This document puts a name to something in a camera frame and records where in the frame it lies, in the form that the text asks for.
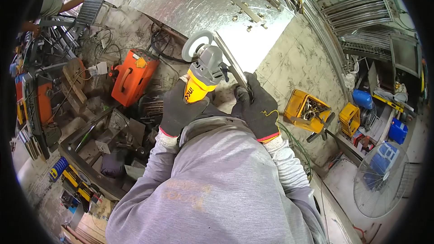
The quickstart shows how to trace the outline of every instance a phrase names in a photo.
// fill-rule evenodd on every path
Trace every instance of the seated person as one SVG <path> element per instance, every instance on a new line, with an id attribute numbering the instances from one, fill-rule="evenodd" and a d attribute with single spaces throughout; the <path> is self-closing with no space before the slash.
<path id="1" fill-rule="evenodd" d="M 57 15 L 69 11 L 83 2 L 84 0 L 70 0 L 66 3 L 63 3 L 62 0 L 34 0 L 21 26 L 21 31 L 33 31 L 33 37 L 37 38 L 41 34 L 41 27 L 31 23 L 30 20 L 35 20 L 40 16 Z"/>

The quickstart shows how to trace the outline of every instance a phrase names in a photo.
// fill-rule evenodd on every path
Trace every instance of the orange welding machine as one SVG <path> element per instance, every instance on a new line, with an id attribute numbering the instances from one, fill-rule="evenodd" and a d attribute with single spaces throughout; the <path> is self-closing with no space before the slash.
<path id="1" fill-rule="evenodd" d="M 131 49 L 122 65 L 112 67 L 109 76 L 116 79 L 111 97 L 131 106 L 142 95 L 160 60 L 144 49 Z"/>

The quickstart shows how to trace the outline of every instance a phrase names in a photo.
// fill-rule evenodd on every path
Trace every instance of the yellow box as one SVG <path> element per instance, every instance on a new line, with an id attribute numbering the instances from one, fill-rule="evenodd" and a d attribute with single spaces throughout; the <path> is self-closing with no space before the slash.
<path id="1" fill-rule="evenodd" d="M 360 109 L 351 103 L 348 103 L 339 113 L 342 132 L 352 137 L 357 128 L 360 126 Z"/>
<path id="2" fill-rule="evenodd" d="M 323 129 L 324 124 L 322 124 L 321 121 L 317 117 L 314 117 L 311 120 L 310 124 L 299 122 L 299 121 L 292 121 L 291 120 L 291 116 L 297 117 L 297 118 L 301 117 L 301 113 L 303 111 L 303 107 L 306 104 L 307 99 L 310 99 L 310 100 L 313 100 L 315 102 L 318 102 L 318 103 L 320 103 L 320 104 L 322 104 L 322 105 L 324 105 L 326 107 L 330 107 L 326 103 L 324 103 L 323 101 L 321 101 L 318 98 L 314 97 L 313 95 L 305 93 L 302 90 L 295 89 L 295 90 L 292 91 L 291 98 L 290 98 L 288 104 L 286 105 L 286 108 L 285 108 L 285 111 L 283 112 L 283 114 L 296 127 L 303 128 L 303 129 L 305 129 L 307 131 L 319 133 Z M 321 119 L 323 119 L 323 121 L 325 122 L 327 120 L 330 112 L 331 112 L 331 110 L 323 111 L 323 112 L 321 112 L 319 114 L 319 117 Z"/>

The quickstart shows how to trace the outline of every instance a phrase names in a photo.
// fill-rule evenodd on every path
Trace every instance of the grinding disc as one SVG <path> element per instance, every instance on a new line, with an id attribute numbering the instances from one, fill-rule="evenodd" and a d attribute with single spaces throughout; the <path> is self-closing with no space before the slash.
<path id="1" fill-rule="evenodd" d="M 185 42 L 184 47 L 182 48 L 182 59 L 188 62 L 192 62 L 193 58 L 197 57 L 196 50 L 203 44 L 210 45 L 214 40 L 213 34 L 208 30 L 201 30 L 194 33 L 188 40 Z"/>

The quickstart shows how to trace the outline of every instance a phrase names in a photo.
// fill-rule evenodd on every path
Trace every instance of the gloved hand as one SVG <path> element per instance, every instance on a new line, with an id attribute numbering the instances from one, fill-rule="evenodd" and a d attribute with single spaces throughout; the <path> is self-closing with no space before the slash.
<path id="1" fill-rule="evenodd" d="M 178 79 L 175 87 L 166 92 L 163 97 L 163 119 L 160 130 L 167 136 L 179 136 L 182 128 L 199 116 L 208 106 L 210 100 L 205 97 L 195 103 L 187 103 L 184 98 L 187 77 Z"/>
<path id="2" fill-rule="evenodd" d="M 244 74 L 252 91 L 253 100 L 250 99 L 249 93 L 243 87 L 236 89 L 236 99 L 241 102 L 242 116 L 257 140 L 261 143 L 267 143 L 280 135 L 280 129 L 277 126 L 277 119 L 279 118 L 277 102 L 261 87 L 256 74 L 247 72 Z"/>

